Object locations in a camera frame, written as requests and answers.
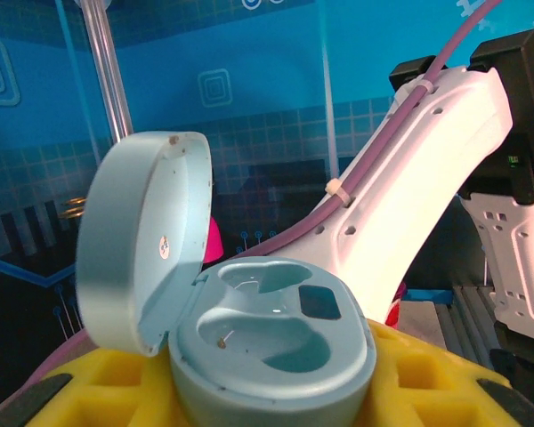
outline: gray surface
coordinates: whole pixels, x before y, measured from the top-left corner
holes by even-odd
[[[402,302],[398,329],[422,341],[447,349],[432,302]]]
[[[490,350],[498,349],[491,286],[456,286],[452,305],[402,302],[399,329],[422,341],[492,369]]]
[[[490,286],[456,286],[452,305],[435,309],[447,350],[492,369],[490,350],[499,349],[494,330],[494,303]]]

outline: open case lid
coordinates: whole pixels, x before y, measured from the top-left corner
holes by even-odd
[[[77,241],[77,300],[97,345],[158,353],[202,268],[211,200],[200,133],[137,133],[110,150]]]

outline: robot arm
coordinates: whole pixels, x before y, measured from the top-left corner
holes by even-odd
[[[485,247],[498,340],[534,364],[534,30],[481,44],[471,64],[498,70],[513,129],[459,195]]]
[[[427,62],[394,70],[397,92],[385,121]],[[483,43],[470,67],[443,70],[393,142],[353,203],[277,255],[331,271],[369,318],[384,322],[398,284],[458,193],[487,253],[499,341],[534,362],[534,30]]]
[[[397,91],[390,114],[417,84],[414,79]],[[334,273],[368,318],[384,322],[399,283],[450,200],[511,127],[506,92],[495,69],[443,70],[434,93],[422,99],[352,194],[354,201],[276,255]]]

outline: green light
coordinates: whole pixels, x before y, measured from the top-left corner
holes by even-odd
[[[508,165],[510,167],[516,167],[520,164],[520,158],[518,156],[508,156]]]

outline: yellow foam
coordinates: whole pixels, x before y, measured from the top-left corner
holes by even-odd
[[[378,361],[354,427],[516,427],[477,384],[508,381],[388,326],[370,322]],[[74,376],[28,427],[190,427],[167,350],[157,357],[95,350],[52,371]]]

